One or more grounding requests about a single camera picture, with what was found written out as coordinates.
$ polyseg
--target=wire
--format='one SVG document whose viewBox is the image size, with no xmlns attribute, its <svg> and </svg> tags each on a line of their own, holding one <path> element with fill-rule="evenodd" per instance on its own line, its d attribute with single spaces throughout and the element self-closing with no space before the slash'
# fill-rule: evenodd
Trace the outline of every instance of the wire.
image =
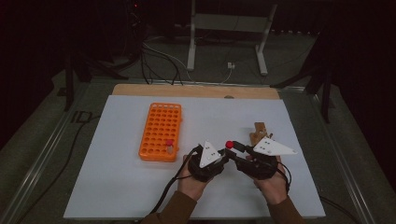
<svg viewBox="0 0 396 224">
<path fill-rule="evenodd" d="M 180 77 L 180 71 L 178 70 L 177 65 L 176 65 L 167 55 L 163 55 L 163 54 L 158 53 L 158 52 L 156 52 L 156 51 L 153 51 L 153 52 L 155 52 L 155 53 L 157 53 L 157 54 L 160 54 L 160 55 L 155 55 L 155 54 L 151 54 L 151 53 L 147 53 L 147 52 L 145 52 L 145 53 L 146 53 L 147 55 L 150 55 L 150 56 L 153 56 L 153 57 L 165 59 L 165 60 L 167 60 L 168 62 L 170 62 L 170 63 L 175 67 L 176 73 L 175 73 L 175 76 L 174 76 L 173 79 L 172 79 L 171 85 L 174 85 L 174 84 L 175 84 L 176 78 L 179 78 L 180 84 L 183 85 L 183 82 L 181 81 L 181 77 Z"/>
<path fill-rule="evenodd" d="M 283 62 L 283 63 L 277 64 L 277 65 L 275 65 L 274 67 L 268 69 L 268 73 L 270 73 L 272 70 L 274 70 L 275 68 L 277 68 L 277 67 L 279 67 L 279 66 L 285 65 L 285 64 L 287 64 L 287 63 L 292 63 L 292 62 L 296 61 L 297 59 L 301 58 L 304 54 L 306 54 L 306 53 L 312 48 L 312 46 L 314 46 L 314 44 L 315 44 L 315 41 L 314 41 L 314 43 L 310 44 L 310 45 L 308 46 L 308 48 L 306 48 L 306 50 L 304 50 L 302 53 L 300 53 L 297 57 L 295 57 L 295 58 L 293 58 L 293 59 L 290 59 L 290 60 L 288 60 L 288 61 L 285 61 L 285 62 Z"/>
<path fill-rule="evenodd" d="M 146 83 L 150 85 L 152 84 L 152 80 L 151 82 L 149 82 L 148 79 L 146 78 L 144 60 L 145 60 L 145 56 L 143 54 L 140 54 L 140 68 L 142 69 L 142 75 Z"/>
<path fill-rule="evenodd" d="M 213 35 L 216 40 L 211 40 L 209 38 L 211 35 Z M 222 38 L 227 38 L 230 39 L 230 41 L 223 41 Z M 206 35 L 202 37 L 197 37 L 195 38 L 195 45 L 197 46 L 206 46 L 206 45 L 231 45 L 234 43 L 237 43 L 238 41 L 245 40 L 248 38 L 248 33 L 244 32 L 241 34 L 241 37 L 230 37 L 222 34 L 220 31 L 214 31 L 210 30 Z"/>
<path fill-rule="evenodd" d="M 327 199 L 327 198 L 325 198 L 323 196 L 320 196 L 320 195 L 319 195 L 319 198 L 320 198 L 321 201 L 323 201 L 323 202 L 331 205 L 332 207 L 338 209 L 339 211 L 343 212 L 345 215 L 350 217 L 350 219 L 352 219 L 356 224 L 361 224 L 361 222 L 357 218 L 355 218 L 352 214 L 350 214 L 350 212 L 348 212 L 344 207 L 342 207 L 338 203 L 335 203 L 335 202 L 333 202 L 333 201 L 331 201 L 331 200 L 329 200 L 329 199 Z"/>
<path fill-rule="evenodd" d="M 235 31 L 236 27 L 238 26 L 239 23 L 239 16 L 236 19 L 235 25 L 233 26 L 232 31 Z M 230 55 L 231 50 L 233 49 L 233 45 L 230 46 L 230 48 L 228 49 L 227 53 L 224 56 L 224 60 L 222 61 L 222 63 L 220 64 L 220 66 L 223 66 L 224 63 L 227 61 L 228 56 Z"/>
<path fill-rule="evenodd" d="M 184 166 L 186 165 L 186 163 L 189 161 L 192 153 L 196 152 L 198 150 L 198 147 L 195 147 L 192 149 L 192 151 L 189 153 L 189 155 L 187 155 L 186 159 L 183 161 L 183 163 L 181 164 L 180 168 L 178 169 L 177 173 L 175 174 L 174 177 L 172 177 L 172 179 L 168 182 L 168 184 L 165 186 L 165 189 L 163 190 L 163 194 L 161 195 L 160 200 L 157 202 L 157 204 L 155 205 L 155 207 L 151 210 L 150 214 L 153 214 L 155 212 L 157 212 L 158 208 L 161 206 L 161 204 L 163 203 L 163 200 L 166 197 L 166 194 L 168 193 L 169 189 L 171 188 L 171 186 L 175 183 L 175 181 L 180 178 L 185 178 L 185 177 L 189 177 L 189 176 L 185 176 L 185 177 L 178 177 L 181 173 L 181 171 L 183 170 Z"/>
<path fill-rule="evenodd" d="M 288 172 L 288 174 L 289 174 L 289 186 L 291 185 L 291 172 L 290 172 L 290 170 L 289 170 L 289 168 L 285 165 L 285 164 L 283 164 L 282 162 L 278 162 L 279 164 L 281 164 L 282 166 L 283 166 L 283 168 L 285 168 L 286 169 L 286 171 Z"/>
<path fill-rule="evenodd" d="M 230 68 L 230 73 L 228 74 L 227 78 L 224 81 L 220 82 L 218 85 L 225 83 L 231 77 L 232 72 L 233 72 L 233 68 Z"/>
<path fill-rule="evenodd" d="M 260 73 L 258 74 L 257 71 L 253 70 L 251 68 L 250 64 L 247 63 L 246 61 L 237 61 L 235 63 L 239 63 L 239 62 L 244 63 L 247 66 L 248 70 L 250 70 L 251 74 L 253 74 L 260 81 L 260 84 L 264 85 L 264 81 L 265 81 L 265 79 L 267 79 L 267 76 L 262 76 Z"/>
<path fill-rule="evenodd" d="M 164 35 L 158 35 L 158 36 L 154 36 L 150 39 L 146 39 L 145 42 L 150 42 L 152 40 L 156 40 L 156 39 L 162 39 L 162 38 L 169 38 L 168 36 L 164 36 Z M 179 36 L 175 36 L 173 38 L 190 38 L 189 35 L 179 35 Z"/>
<path fill-rule="evenodd" d="M 56 183 L 56 181 L 59 179 L 59 177 L 61 177 L 62 173 L 64 172 L 64 169 L 67 167 L 68 163 L 70 162 L 72 155 L 73 155 L 73 151 L 74 151 L 74 147 L 75 144 L 77 142 L 78 139 L 78 135 L 81 132 L 82 128 L 89 122 L 91 122 L 93 119 L 99 119 L 100 116 L 97 117 L 93 117 L 91 119 L 89 119 L 86 122 L 83 122 L 81 124 L 81 126 L 79 126 L 76 135 L 73 139 L 73 143 L 72 146 L 70 147 L 70 151 L 69 151 L 69 155 L 67 156 L 67 160 L 64 164 L 64 166 L 62 167 L 61 171 L 55 176 L 55 178 L 52 180 L 52 182 L 47 186 L 47 188 L 40 194 L 40 196 L 30 205 L 30 207 L 26 210 L 26 212 L 18 219 L 18 221 L 16 222 L 17 224 L 21 223 L 23 221 L 23 219 L 32 211 L 32 209 L 37 205 L 37 203 L 44 197 L 44 195 L 46 195 L 46 193 L 50 190 L 50 188 L 52 188 L 52 186 Z"/>
<path fill-rule="evenodd" d="M 152 70 L 152 68 L 151 68 L 151 67 L 149 66 L 149 64 L 147 63 L 147 60 L 146 60 L 146 57 L 144 56 L 144 54 L 143 54 L 143 60 L 142 60 L 142 62 L 143 62 L 143 65 L 145 65 L 145 66 L 148 68 L 148 70 L 149 70 L 149 77 L 150 77 L 150 79 L 151 79 L 151 81 L 150 81 L 149 84 L 152 84 L 152 77 L 151 77 L 151 74 L 153 74 L 153 75 L 156 76 L 157 78 L 159 78 L 159 79 L 165 81 L 166 83 L 172 84 L 171 82 L 169 82 L 169 81 L 166 80 L 165 78 L 163 78 L 163 77 L 161 77 L 160 75 L 158 75 L 154 70 Z"/>
<path fill-rule="evenodd" d="M 174 56 L 172 56 L 172 55 L 169 55 L 169 54 L 160 52 L 160 51 L 158 51 L 158 50 L 156 50 L 156 49 L 153 49 L 153 48 L 151 48 L 149 45 L 147 45 L 146 43 L 143 43 L 143 45 L 144 45 L 146 48 L 151 49 L 152 51 L 155 51 L 155 52 L 160 53 L 160 54 L 162 54 L 162 55 L 166 55 L 166 56 L 168 56 L 169 58 L 172 58 L 172 59 L 176 60 L 177 62 L 179 62 L 181 65 L 183 65 L 183 68 L 186 70 L 186 74 L 187 74 L 187 77 L 189 78 L 189 80 L 190 80 L 191 82 L 193 82 L 193 83 L 196 83 L 196 82 L 195 82 L 194 80 L 192 80 L 192 78 L 190 77 L 189 70 L 187 69 L 187 65 L 184 64 L 180 59 L 178 59 L 178 58 L 176 58 L 176 57 L 174 57 Z"/>
</svg>

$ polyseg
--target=person's left hand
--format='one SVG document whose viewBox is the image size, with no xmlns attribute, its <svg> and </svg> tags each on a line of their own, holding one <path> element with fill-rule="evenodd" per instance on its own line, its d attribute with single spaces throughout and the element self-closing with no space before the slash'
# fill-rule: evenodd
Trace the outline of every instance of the person's left hand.
<svg viewBox="0 0 396 224">
<path fill-rule="evenodd" d="M 183 170 L 180 172 L 179 177 L 189 176 L 187 178 L 181 178 L 178 180 L 177 190 L 191 197 L 195 201 L 198 201 L 202 194 L 204 193 L 204 189 L 206 185 L 210 182 L 201 182 L 196 180 L 191 176 L 189 171 L 189 162 L 186 162 L 186 165 L 183 167 Z"/>
</svg>

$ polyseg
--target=metal frame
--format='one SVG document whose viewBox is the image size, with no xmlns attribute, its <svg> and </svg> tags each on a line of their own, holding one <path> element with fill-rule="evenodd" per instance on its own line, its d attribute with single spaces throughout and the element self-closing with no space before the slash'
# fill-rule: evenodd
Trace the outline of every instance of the metal frame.
<svg viewBox="0 0 396 224">
<path fill-rule="evenodd" d="M 66 129 L 67 124 L 70 122 L 70 118 L 78 104 L 81 100 L 82 96 L 85 93 L 85 90 L 88 89 L 88 83 L 80 83 L 78 87 L 78 91 L 76 92 L 76 101 L 71 104 L 70 110 L 64 112 L 58 124 L 56 125 L 54 131 L 52 132 L 47 144 L 43 147 L 40 154 L 35 159 L 35 162 L 30 167 L 29 171 L 26 173 L 26 176 L 23 178 L 21 185 L 17 189 L 14 194 L 12 200 L 7 206 L 5 212 L 0 217 L 0 223 L 2 224 L 10 224 L 15 223 L 20 217 L 21 211 L 26 204 L 29 196 L 31 195 L 33 189 L 35 188 L 36 183 L 40 179 L 46 165 L 51 159 L 52 153 L 55 151 L 59 141 L 61 140 L 64 130 Z"/>
<path fill-rule="evenodd" d="M 321 118 L 321 114 L 319 111 L 320 108 L 320 100 L 316 94 L 311 94 L 308 97 L 312 106 L 314 107 L 316 118 L 318 119 L 318 122 L 322 126 L 322 130 L 325 133 L 325 135 L 328 138 L 328 141 L 330 143 L 330 146 L 332 148 L 332 154 L 334 155 L 335 162 L 338 165 L 339 171 L 341 176 L 344 179 L 344 182 L 346 184 L 346 188 L 349 192 L 350 198 L 352 202 L 354 203 L 356 207 L 356 211 L 358 212 L 359 218 L 361 219 L 362 224 L 375 224 L 375 219 L 374 216 L 367 204 L 367 202 L 364 200 L 363 193 L 361 191 L 361 188 L 356 181 L 355 177 L 352 174 L 352 171 L 349 168 L 348 162 L 346 157 L 344 156 L 344 153 L 340 146 L 337 144 L 337 140 L 335 139 L 334 135 L 332 134 L 332 131 L 329 130 L 327 127 L 325 120 Z"/>
<path fill-rule="evenodd" d="M 193 71 L 195 64 L 195 30 L 227 30 L 227 31 L 245 31 L 262 33 L 262 42 L 255 47 L 257 61 L 259 63 L 260 74 L 268 75 L 267 66 L 265 64 L 263 49 L 271 30 L 277 5 L 271 7 L 270 14 L 266 18 L 262 17 L 243 17 L 243 16 L 226 16 L 201 14 L 195 11 L 195 0 L 191 0 L 191 36 L 189 58 L 187 61 L 187 70 Z"/>
</svg>

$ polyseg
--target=person's right hand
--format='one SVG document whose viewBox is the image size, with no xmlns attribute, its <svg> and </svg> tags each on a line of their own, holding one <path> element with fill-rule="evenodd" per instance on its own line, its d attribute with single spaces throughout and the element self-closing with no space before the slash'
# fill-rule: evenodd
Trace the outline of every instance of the person's right hand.
<svg viewBox="0 0 396 224">
<path fill-rule="evenodd" d="M 285 173 L 285 169 L 281 164 L 279 164 L 277 168 L 281 172 Z M 269 179 L 259 180 L 254 177 L 251 178 L 253 179 L 254 184 L 262 192 L 267 203 L 278 204 L 288 198 L 288 193 L 286 192 L 286 180 L 279 172 L 275 172 L 275 174 Z"/>
</svg>

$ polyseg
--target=white table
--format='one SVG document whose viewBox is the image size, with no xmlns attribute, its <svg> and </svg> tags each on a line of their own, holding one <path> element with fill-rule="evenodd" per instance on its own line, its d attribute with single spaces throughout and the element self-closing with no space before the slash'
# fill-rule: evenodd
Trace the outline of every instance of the white table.
<svg viewBox="0 0 396 224">
<path fill-rule="evenodd" d="M 149 105 L 182 105 L 176 162 L 141 161 L 138 149 Z M 254 122 L 263 121 L 274 139 L 298 151 L 283 156 L 292 173 L 290 197 L 303 217 L 325 216 L 288 111 L 282 100 L 205 97 L 109 96 L 92 144 L 81 167 L 64 217 L 76 219 L 133 219 L 144 217 L 163 188 L 197 144 L 209 140 L 221 149 L 227 140 L 249 144 Z M 163 206 L 176 189 L 169 190 Z M 269 212 L 251 179 L 232 161 L 205 189 L 191 218 L 257 218 Z"/>
</svg>

